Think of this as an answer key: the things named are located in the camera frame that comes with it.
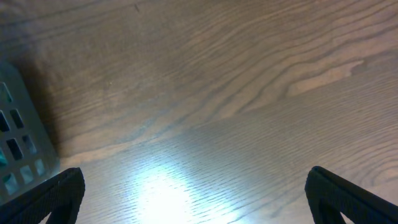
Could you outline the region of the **grey plastic lattice basket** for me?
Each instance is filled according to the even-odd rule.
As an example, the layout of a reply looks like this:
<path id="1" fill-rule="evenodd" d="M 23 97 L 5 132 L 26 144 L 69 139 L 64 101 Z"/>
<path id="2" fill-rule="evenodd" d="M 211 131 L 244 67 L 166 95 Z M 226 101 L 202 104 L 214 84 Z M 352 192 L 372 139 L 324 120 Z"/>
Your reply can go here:
<path id="1" fill-rule="evenodd" d="M 1 205 L 59 170 L 57 153 L 19 71 L 1 62 Z"/>

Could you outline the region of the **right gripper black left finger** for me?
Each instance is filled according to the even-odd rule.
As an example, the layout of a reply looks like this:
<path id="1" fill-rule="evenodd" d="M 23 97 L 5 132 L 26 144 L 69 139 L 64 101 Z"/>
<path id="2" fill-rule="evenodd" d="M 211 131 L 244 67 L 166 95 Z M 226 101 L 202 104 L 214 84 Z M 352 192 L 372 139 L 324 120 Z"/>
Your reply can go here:
<path id="1" fill-rule="evenodd" d="M 75 224 L 84 194 L 81 169 L 66 169 L 2 205 L 1 223 Z"/>

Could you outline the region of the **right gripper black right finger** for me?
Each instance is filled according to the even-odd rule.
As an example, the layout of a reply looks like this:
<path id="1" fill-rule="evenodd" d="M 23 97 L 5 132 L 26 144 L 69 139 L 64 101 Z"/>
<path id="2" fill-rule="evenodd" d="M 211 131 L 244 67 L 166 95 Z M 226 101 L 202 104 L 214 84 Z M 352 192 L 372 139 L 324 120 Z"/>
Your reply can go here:
<path id="1" fill-rule="evenodd" d="M 397 206 L 320 167 L 312 167 L 305 183 L 316 224 L 397 223 Z"/>

